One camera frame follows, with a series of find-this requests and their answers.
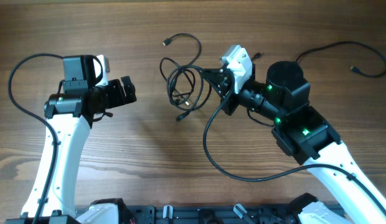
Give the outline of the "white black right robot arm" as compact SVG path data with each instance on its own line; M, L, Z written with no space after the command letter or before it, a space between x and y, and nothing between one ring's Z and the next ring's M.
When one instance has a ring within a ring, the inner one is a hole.
M386 198L353 160L331 124L309 104L310 84L297 62L280 61L267 71L266 82L240 81L240 69L224 65L202 76L221 97L227 114L246 107L273 120L278 147L294 157L299 170L312 173L355 223L386 223Z

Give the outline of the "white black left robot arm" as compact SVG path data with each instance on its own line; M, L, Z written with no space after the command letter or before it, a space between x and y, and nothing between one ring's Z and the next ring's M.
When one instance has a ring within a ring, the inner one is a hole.
M62 56L64 79L44 105L45 144L39 170L19 218L6 223L137 223L120 198L75 206L77 173L92 124L112 117L111 108L136 101L129 76L109 80L104 55Z

